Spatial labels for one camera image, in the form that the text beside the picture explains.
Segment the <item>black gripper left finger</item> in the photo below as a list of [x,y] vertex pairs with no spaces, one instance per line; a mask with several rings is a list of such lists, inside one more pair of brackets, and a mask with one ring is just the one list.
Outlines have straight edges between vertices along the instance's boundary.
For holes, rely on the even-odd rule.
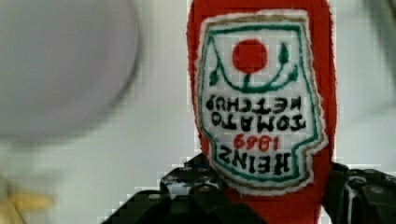
[[244,203],[233,203],[224,184],[199,154],[142,190],[102,224],[267,224]]

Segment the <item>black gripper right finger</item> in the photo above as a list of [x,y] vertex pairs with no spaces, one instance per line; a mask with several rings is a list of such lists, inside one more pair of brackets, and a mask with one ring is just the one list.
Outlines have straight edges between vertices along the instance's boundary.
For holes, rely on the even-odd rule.
[[334,163],[322,206],[332,224],[396,224],[396,177]]

